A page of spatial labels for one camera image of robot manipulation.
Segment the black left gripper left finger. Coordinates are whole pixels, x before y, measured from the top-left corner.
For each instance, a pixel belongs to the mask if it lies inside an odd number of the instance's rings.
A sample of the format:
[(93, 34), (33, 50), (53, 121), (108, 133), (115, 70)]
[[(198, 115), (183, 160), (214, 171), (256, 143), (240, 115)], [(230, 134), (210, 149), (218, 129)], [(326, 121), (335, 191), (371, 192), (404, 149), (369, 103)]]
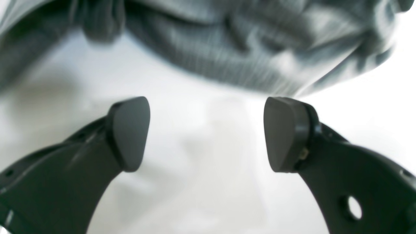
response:
[(145, 97), (117, 102), (65, 141), (1, 172), (1, 229), (10, 234), (85, 234), (110, 182), (139, 169), (150, 124)]

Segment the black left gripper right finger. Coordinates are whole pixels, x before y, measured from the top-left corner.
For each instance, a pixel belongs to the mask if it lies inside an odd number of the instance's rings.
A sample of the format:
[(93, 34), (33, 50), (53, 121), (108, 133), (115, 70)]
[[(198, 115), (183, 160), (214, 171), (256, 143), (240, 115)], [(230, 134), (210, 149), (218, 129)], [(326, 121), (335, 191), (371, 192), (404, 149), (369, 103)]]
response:
[(312, 105), (267, 98), (264, 132), (271, 169), (301, 176), (329, 233), (415, 233), (415, 176), (322, 124)]

